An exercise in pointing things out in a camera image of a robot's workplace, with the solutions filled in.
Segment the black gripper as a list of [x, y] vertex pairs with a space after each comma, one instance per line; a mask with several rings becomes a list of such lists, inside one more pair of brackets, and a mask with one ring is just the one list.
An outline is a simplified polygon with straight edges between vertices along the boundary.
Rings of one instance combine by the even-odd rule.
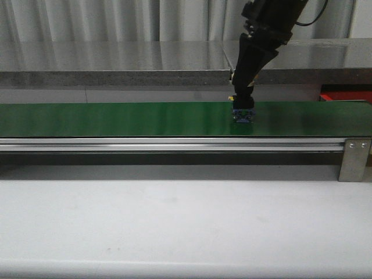
[[250, 83], [258, 72], [278, 55], [277, 48], [287, 44], [292, 29], [307, 1], [248, 1], [242, 16], [246, 32], [239, 37], [239, 55], [232, 84], [237, 100], [251, 99]]

